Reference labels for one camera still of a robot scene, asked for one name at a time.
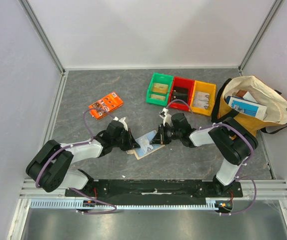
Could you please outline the beige card holder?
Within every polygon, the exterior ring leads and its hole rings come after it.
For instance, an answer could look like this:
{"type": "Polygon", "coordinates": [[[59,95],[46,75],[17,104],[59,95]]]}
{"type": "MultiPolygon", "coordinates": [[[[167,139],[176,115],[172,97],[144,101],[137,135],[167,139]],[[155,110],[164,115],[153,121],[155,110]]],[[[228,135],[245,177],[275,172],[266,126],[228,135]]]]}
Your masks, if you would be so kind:
{"type": "Polygon", "coordinates": [[[136,141],[139,144],[139,148],[127,150],[126,153],[128,155],[134,155],[137,160],[140,160],[164,147],[164,145],[160,144],[150,144],[150,141],[146,136],[139,137],[136,141]]]}

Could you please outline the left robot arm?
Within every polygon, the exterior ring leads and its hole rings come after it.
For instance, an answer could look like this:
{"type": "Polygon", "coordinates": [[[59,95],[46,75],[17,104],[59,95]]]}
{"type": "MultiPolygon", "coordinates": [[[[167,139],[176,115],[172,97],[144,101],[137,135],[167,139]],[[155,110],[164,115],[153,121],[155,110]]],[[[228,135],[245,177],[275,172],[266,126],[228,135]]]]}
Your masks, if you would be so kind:
{"type": "Polygon", "coordinates": [[[25,172],[35,181],[37,188],[47,193],[60,186],[74,187],[86,197],[92,194],[94,185],[83,171],[69,172],[73,163],[103,157],[114,148],[127,152],[139,147],[125,118],[114,118],[105,130],[86,141],[58,143],[54,139],[48,140],[28,164],[25,172]]]}

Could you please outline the white VIP card from holder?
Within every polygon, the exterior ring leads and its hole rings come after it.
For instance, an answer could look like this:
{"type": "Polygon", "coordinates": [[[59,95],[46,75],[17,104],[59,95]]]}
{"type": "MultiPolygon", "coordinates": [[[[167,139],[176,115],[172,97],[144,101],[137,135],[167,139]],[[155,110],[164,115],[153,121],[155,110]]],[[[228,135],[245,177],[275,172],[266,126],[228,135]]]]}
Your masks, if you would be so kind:
{"type": "Polygon", "coordinates": [[[153,139],[156,133],[157,132],[153,130],[136,139],[136,142],[140,145],[140,148],[135,149],[135,152],[138,156],[141,157],[147,155],[150,152],[157,150],[159,147],[161,147],[160,144],[150,144],[150,141],[153,139]]]}

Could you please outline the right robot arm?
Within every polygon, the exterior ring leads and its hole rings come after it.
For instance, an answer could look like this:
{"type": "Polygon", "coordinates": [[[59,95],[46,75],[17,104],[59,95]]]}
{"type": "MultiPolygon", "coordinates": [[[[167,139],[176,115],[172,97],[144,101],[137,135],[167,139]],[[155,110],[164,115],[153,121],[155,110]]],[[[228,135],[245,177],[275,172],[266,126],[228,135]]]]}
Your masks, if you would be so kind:
{"type": "Polygon", "coordinates": [[[168,145],[179,140],[185,147],[196,148],[214,144],[223,156],[223,162],[212,182],[213,193],[224,197],[237,180],[241,166],[253,156],[257,139],[233,117],[214,123],[208,128],[192,128],[183,113],[160,113],[163,123],[150,141],[151,145],[168,145]]]}

